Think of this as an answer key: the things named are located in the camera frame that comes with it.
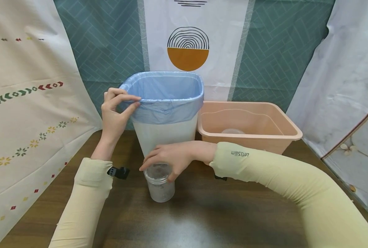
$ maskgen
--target clear plastic cup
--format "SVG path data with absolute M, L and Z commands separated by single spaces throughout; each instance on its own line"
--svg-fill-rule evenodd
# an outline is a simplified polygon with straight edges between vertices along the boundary
M 168 164 L 153 164 L 144 171 L 151 198 L 157 203 L 165 203 L 176 192 L 174 182 L 167 181 L 170 173 L 171 167 Z

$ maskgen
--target black watch strap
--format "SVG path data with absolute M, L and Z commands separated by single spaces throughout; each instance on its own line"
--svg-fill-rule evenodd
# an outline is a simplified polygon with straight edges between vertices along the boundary
M 117 177 L 119 179 L 126 180 L 127 176 L 129 175 L 129 172 L 130 172 L 130 170 L 127 169 L 126 167 L 121 167 L 120 169 L 115 168 L 115 167 L 111 167 L 107 171 L 107 174 L 112 176 L 112 177 Z

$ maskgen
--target fabric wall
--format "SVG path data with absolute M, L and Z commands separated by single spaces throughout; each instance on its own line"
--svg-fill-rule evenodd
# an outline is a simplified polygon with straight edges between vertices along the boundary
M 286 110 L 334 0 L 54 2 L 96 107 L 108 87 L 134 73 L 192 70 L 205 81 L 206 100 L 267 101 Z M 179 32 L 199 34 L 207 47 L 169 45 Z M 173 60 L 197 66 L 172 61 L 175 51 Z
M 368 210 L 368 0 L 337 0 L 287 114 Z
M 53 1 L 0 0 L 0 241 L 100 128 Z

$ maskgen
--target arm sleeve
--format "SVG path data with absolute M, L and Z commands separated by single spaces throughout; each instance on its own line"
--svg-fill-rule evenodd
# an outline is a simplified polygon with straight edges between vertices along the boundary
M 49 248 L 92 247 L 101 210 L 112 188 L 113 178 L 107 175 L 111 167 L 112 162 L 82 160 Z
M 257 182 L 292 200 L 307 241 L 317 248 L 368 248 L 368 223 L 327 174 L 289 157 L 218 143 L 210 166 L 218 177 Z

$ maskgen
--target black line drawing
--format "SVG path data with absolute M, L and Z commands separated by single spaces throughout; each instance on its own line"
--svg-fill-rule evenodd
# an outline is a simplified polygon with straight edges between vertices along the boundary
M 183 7 L 202 7 L 207 3 L 207 0 L 174 0 L 174 2 L 178 3 Z
M 171 33 L 167 47 L 180 49 L 209 49 L 208 36 L 197 27 L 179 27 Z

